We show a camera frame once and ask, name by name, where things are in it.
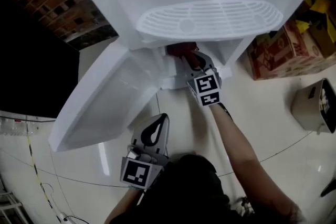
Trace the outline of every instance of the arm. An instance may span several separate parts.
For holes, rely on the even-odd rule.
[[[118,202],[116,207],[110,212],[109,216],[105,220],[104,224],[110,224],[113,218],[117,217],[118,215],[121,215],[122,213],[130,210],[134,206],[138,204],[138,201],[141,198],[143,191],[141,190],[135,190],[130,188],[124,197]]]
[[[219,105],[210,106],[231,166],[256,213],[297,220],[300,210],[268,176],[230,116]]]

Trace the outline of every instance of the white tiled floor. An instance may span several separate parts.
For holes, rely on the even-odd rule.
[[[246,57],[242,57],[233,66],[233,77],[224,81],[224,103],[267,173],[298,203],[312,223],[323,223],[336,204],[336,191],[319,198],[334,174],[336,137],[308,134],[291,116],[289,104],[297,89],[323,77],[329,78],[336,88],[336,66],[313,76],[256,82],[244,69],[242,62],[245,61]],[[215,165],[224,192],[233,203],[244,195],[232,173],[209,110],[201,110],[186,89],[160,91],[132,126],[159,112],[170,117],[169,155],[202,154]],[[98,145],[51,152],[47,139],[52,126],[52,123],[41,124],[37,134],[30,138],[41,181],[52,185],[52,196],[61,211],[91,224],[103,223],[127,190],[119,182],[119,173],[132,128],[118,139],[104,143],[108,169],[103,169]],[[0,145],[0,172],[4,184],[22,201],[34,223],[58,223],[31,166],[27,138],[0,135]],[[50,187],[45,185],[45,190],[50,198]]]

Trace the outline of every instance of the person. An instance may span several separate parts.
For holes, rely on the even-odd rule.
[[[232,169],[254,213],[240,216],[230,209],[214,166],[204,157],[186,155],[169,163],[156,183],[142,191],[130,188],[105,224],[172,221],[223,223],[304,223],[299,207],[268,176],[244,134],[225,107],[210,106]]]

